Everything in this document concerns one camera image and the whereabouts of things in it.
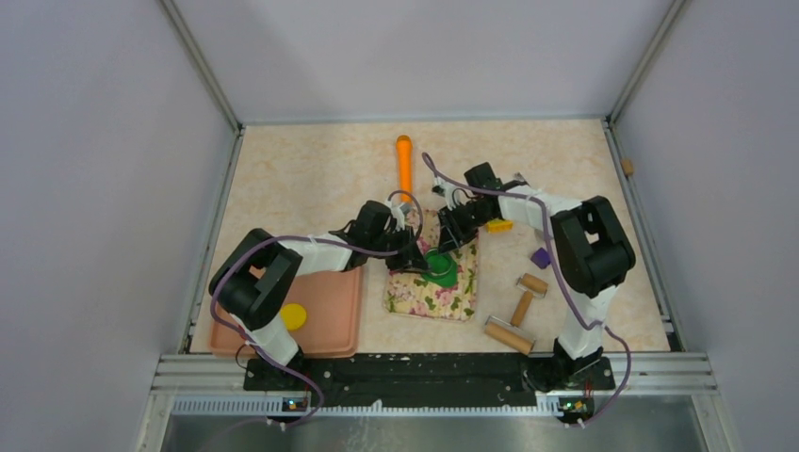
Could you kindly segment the green dough disc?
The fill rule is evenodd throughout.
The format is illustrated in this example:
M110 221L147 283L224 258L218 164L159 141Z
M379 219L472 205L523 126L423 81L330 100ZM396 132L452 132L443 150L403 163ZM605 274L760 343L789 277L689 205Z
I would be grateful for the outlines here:
M452 288L457 283L458 265L450 253L441 253L438 249L430 249L424 254L428 269L422 278L443 288Z

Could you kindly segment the floral cutting board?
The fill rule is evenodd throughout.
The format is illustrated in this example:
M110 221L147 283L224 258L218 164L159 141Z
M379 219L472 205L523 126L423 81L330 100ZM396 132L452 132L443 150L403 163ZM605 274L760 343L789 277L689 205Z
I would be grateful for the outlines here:
M447 255L455 280L444 287L415 273L391 273L383 292L390 314L466 322L477 310L480 241L474 239Z

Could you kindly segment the wooden double-ended roller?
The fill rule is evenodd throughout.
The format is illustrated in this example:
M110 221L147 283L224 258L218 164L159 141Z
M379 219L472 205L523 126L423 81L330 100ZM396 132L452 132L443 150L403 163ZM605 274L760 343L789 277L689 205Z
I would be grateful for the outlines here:
M503 346L528 356L534 348L535 341L521 329L521 326L533 300L544 298L549 285L536 276L524 273L516 280L515 287L520 290L520 296L510 318L504 320L489 315L483 325L483 332Z

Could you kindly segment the round metal cutter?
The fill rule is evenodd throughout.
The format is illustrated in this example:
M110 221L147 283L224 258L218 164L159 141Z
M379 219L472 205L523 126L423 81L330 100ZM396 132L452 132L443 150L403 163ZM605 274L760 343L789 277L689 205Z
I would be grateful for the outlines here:
M430 281L443 281L451 279L457 275L457 265L450 254L441 254L437 249L428 250L424 259L428 269L422 274Z

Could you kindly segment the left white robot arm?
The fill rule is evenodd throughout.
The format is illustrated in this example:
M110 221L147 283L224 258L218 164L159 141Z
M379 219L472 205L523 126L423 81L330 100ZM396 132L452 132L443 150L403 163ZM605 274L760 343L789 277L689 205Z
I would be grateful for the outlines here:
M392 272L422 274L429 265L419 237L420 231L390 201L365 202L355 219L327 234L273 236L252 229L211 277L211 309L226 312L231 318L223 326L239 333L268 362L267 378L290 389L302 377L302 364L295 358L301 348L280 310L295 278L353 270L370 258L383 260Z

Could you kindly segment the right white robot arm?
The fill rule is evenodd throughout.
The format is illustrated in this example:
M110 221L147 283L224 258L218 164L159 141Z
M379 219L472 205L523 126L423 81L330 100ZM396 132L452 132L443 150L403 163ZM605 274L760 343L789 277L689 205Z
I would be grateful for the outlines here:
M429 168L434 192L447 203L437 213L440 251L470 243L495 219L524 223L542 235L569 313L551 357L535 365L530 378L541 391L579 387L602 357L611 301L636 264L611 202L603 196L580 201L552 195L520 175L503 182L487 162L468 170L462 183Z

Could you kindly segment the yellow dough disc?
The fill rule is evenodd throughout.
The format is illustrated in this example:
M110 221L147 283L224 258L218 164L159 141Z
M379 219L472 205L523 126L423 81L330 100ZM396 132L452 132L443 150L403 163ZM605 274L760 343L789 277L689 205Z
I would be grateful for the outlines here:
M305 325L308 319L306 309L298 303L284 304L279 315L288 331L298 331Z

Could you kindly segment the colourful toy block stack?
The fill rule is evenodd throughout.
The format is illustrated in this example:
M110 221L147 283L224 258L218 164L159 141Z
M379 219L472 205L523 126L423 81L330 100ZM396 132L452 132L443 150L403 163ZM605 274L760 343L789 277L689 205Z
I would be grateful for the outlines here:
M511 231L514 227L514 222L507 219L493 219L488 221L484 227L488 234L502 234Z

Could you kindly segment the purple cube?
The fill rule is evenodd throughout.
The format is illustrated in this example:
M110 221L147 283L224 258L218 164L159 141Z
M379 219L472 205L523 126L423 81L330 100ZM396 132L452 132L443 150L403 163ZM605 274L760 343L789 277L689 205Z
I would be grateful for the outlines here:
M537 249L530 257L534 265L541 269L547 269L552 266L552 256L545 248Z

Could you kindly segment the pink plastic tray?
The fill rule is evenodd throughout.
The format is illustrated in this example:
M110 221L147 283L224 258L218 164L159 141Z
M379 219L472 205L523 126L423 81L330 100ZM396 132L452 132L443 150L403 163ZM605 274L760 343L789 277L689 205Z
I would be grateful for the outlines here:
M349 358L358 346L364 270L319 272L300 276L292 284L287 303L301 305L305 323L291 332L303 353L311 358ZM203 309L204 327L192 341L193 352L232 357L245 344L238 333L212 319Z

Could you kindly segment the orange toy microphone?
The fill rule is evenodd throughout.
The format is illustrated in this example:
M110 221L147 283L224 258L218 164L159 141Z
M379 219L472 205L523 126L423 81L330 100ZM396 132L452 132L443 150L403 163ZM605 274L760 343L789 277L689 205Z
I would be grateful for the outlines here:
M396 139L395 149L399 189L404 191L402 199L408 202L410 197L407 193L413 193L414 145L408 136L400 135Z

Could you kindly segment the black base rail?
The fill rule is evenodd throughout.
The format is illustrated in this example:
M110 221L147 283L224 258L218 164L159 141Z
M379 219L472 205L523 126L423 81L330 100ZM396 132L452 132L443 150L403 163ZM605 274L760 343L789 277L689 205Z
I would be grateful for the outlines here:
M349 358L296 358L280 369L248 360L248 392L295 393L286 412L316 403L330 410L375 402L390 409L482 409L542 406L562 396L555 410L588 416L597 392L613 393L616 376L607 357L571 365L551 353L355 354Z

